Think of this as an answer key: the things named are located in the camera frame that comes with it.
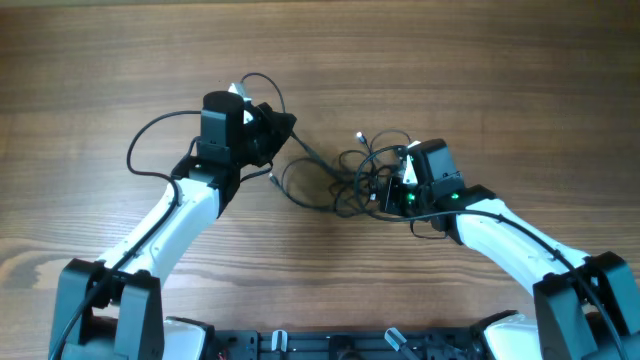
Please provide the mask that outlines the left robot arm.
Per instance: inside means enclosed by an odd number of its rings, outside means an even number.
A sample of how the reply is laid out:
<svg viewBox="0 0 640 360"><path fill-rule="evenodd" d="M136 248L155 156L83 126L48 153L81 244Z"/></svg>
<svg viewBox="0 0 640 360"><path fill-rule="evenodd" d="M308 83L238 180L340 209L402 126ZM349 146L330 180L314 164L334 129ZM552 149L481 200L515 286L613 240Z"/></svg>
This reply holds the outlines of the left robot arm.
<svg viewBox="0 0 640 360"><path fill-rule="evenodd" d="M161 200L94 261L72 259L58 280L51 359L213 359L215 329L166 318L161 290L191 243L244 182L268 173L293 133L294 115L254 106L241 85L204 96L200 133L170 174Z"/></svg>

